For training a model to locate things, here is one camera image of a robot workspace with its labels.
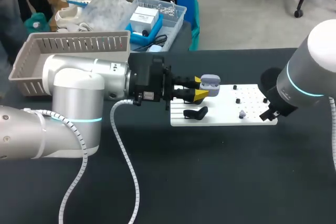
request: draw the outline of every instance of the robotic arm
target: robotic arm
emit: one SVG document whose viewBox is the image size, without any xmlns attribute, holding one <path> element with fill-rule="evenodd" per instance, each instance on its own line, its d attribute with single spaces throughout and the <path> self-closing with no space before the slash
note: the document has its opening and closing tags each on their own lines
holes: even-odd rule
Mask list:
<svg viewBox="0 0 336 224">
<path fill-rule="evenodd" d="M 269 110 L 260 115 L 263 120 L 336 97 L 335 29 L 335 19 L 320 23 L 282 70 L 271 68 L 262 74 L 259 88 L 270 101 Z"/>
<path fill-rule="evenodd" d="M 174 85 L 188 89 L 174 90 Z M 52 55 L 44 63 L 43 88 L 52 95 L 52 111 L 72 122 L 85 139 L 88 155 L 99 148 L 103 101 L 166 102 L 181 98 L 201 103 L 209 95 L 199 78 L 175 77 L 164 58 L 139 62 L 130 69 L 124 62 Z M 213 93 L 218 87 L 207 87 Z M 74 133 L 58 118 L 44 117 L 0 106 L 0 158 L 82 157 Z"/>
</svg>

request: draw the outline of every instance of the small gray object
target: small gray object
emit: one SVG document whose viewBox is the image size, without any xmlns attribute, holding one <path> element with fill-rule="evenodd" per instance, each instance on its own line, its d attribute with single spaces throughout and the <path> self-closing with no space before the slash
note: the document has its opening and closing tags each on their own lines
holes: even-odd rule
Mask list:
<svg viewBox="0 0 336 224">
<path fill-rule="evenodd" d="M 208 90 L 209 91 L 209 95 L 208 97 L 215 97 L 219 94 L 219 90 L 220 90 L 220 85 L 213 87 L 212 85 L 209 85 L 207 83 L 201 83 L 201 85 L 199 85 L 200 90 Z"/>
<path fill-rule="evenodd" d="M 240 119 L 243 119 L 245 116 L 246 116 L 245 111 L 244 111 L 244 110 L 241 110 L 240 113 L 239 113 L 239 118 L 240 118 Z"/>
<path fill-rule="evenodd" d="M 202 83 L 220 84 L 220 77 L 215 74 L 204 74 L 201 76 Z"/>
<path fill-rule="evenodd" d="M 215 97 L 218 95 L 220 90 L 220 77 L 214 74 L 204 74 L 201 76 L 201 85 L 199 85 L 200 90 L 208 90 L 208 97 Z"/>
</svg>

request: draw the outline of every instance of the cable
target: cable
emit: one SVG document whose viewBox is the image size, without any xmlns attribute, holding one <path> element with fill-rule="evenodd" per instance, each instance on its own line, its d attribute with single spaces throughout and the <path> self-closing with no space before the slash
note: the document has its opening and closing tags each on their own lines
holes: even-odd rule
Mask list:
<svg viewBox="0 0 336 224">
<path fill-rule="evenodd" d="M 63 197 L 63 200 L 62 200 L 62 203 L 61 203 L 61 206 L 59 208 L 58 224 L 63 224 L 63 217 L 64 217 L 65 205 L 67 203 L 67 200 L 68 200 L 71 192 L 74 190 L 75 186 L 78 184 L 80 178 L 83 176 L 83 174 L 85 172 L 85 169 L 87 167 L 87 164 L 88 164 L 88 151 L 87 151 L 87 147 L 86 147 L 85 141 L 82 138 L 82 136 L 79 133 L 79 131 L 77 130 L 77 128 L 74 126 L 74 124 L 71 123 L 64 116 L 62 116 L 62 115 L 60 115 L 58 113 L 55 113 L 53 111 L 49 111 L 49 110 L 29 110 L 29 109 L 26 109 L 25 111 L 27 111 L 29 113 L 35 113 L 37 115 L 40 113 L 42 115 L 49 115 L 49 116 L 53 116 L 55 118 L 58 118 L 60 121 L 62 121 L 64 123 L 64 125 L 66 127 L 68 127 L 69 129 L 72 130 L 72 132 L 76 135 L 76 137 L 77 137 L 77 139 L 79 141 L 79 144 L 81 146 L 81 149 L 82 149 L 82 152 L 83 152 L 83 161 L 82 161 L 81 168 L 80 168 L 79 173 L 77 174 L 75 180 L 71 183 L 70 187 L 68 188 L 67 192 L 65 193 L 65 195 Z"/>
<path fill-rule="evenodd" d="M 135 49 L 135 50 L 133 50 L 133 51 L 138 51 L 138 50 L 143 51 L 143 50 L 145 50 L 145 49 L 147 50 L 148 48 L 150 48 L 150 47 L 153 46 L 153 45 L 163 46 L 163 45 L 166 43 L 167 39 L 168 39 L 168 37 L 167 37 L 166 34 L 159 35 L 159 36 L 157 36 L 157 37 L 154 39 L 154 41 L 153 41 L 152 43 L 150 43 L 148 46 L 145 46 L 145 47 L 139 47 L 139 48 L 137 48 L 137 49 Z"/>
<path fill-rule="evenodd" d="M 331 132 L 332 158 L 336 169 L 336 106 L 335 101 L 332 97 L 329 97 L 329 102 L 331 107 L 331 122 L 332 122 L 332 132 Z"/>
<path fill-rule="evenodd" d="M 132 163 L 131 163 L 130 159 L 128 158 L 127 152 L 125 150 L 124 145 L 122 144 L 122 141 L 120 139 L 119 133 L 117 131 L 117 127 L 116 127 L 115 122 L 114 122 L 114 112 L 115 112 L 116 108 L 118 106 L 122 105 L 122 104 L 133 105 L 133 101 L 132 100 L 121 100 L 121 101 L 117 102 L 116 104 L 114 104 L 114 106 L 112 107 L 111 112 L 110 112 L 110 120 L 111 120 L 111 125 L 112 125 L 112 128 L 113 128 L 113 132 L 115 134 L 115 137 L 118 140 L 118 143 L 119 143 L 119 146 L 121 148 L 122 154 L 124 155 L 124 157 L 126 159 L 127 165 L 128 165 L 128 167 L 129 167 L 129 169 L 131 171 L 131 174 L 132 174 L 132 177 L 133 177 L 133 181 L 134 181 L 134 186 L 135 186 L 135 206 L 134 206 L 132 217 L 131 217 L 130 221 L 128 222 L 128 224 L 133 224 L 133 222 L 135 221 L 135 218 L 136 218 L 136 216 L 138 214 L 138 210 L 139 210 L 140 190 L 139 190 L 138 179 L 136 178 L 136 174 L 135 174 L 135 171 L 133 169 Z"/>
</svg>

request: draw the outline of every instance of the white plastic bin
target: white plastic bin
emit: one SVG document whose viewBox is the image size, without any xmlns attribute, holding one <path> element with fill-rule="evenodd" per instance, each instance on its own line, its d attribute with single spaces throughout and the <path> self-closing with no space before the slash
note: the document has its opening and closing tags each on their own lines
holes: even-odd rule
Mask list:
<svg viewBox="0 0 336 224">
<path fill-rule="evenodd" d="M 135 12 L 138 6 L 158 9 L 159 12 L 163 14 L 163 25 L 157 36 L 163 34 L 167 35 L 168 38 L 162 48 L 162 51 L 168 51 L 174 42 L 177 33 L 180 31 L 183 25 L 183 18 L 187 8 L 160 0 L 134 0 L 132 3 L 132 12 L 125 16 L 125 19 L 121 22 L 119 30 L 123 30 L 127 27 L 132 14 Z M 131 50 L 134 50 L 138 47 L 141 46 L 131 44 Z"/>
</svg>

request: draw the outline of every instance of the gray floor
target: gray floor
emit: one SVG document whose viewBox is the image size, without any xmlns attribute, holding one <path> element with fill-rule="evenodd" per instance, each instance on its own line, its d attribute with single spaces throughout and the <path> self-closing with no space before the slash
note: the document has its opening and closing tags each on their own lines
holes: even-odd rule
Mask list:
<svg viewBox="0 0 336 224">
<path fill-rule="evenodd" d="M 336 18 L 335 0 L 198 0 L 199 50 L 298 47 L 318 23 Z"/>
</svg>

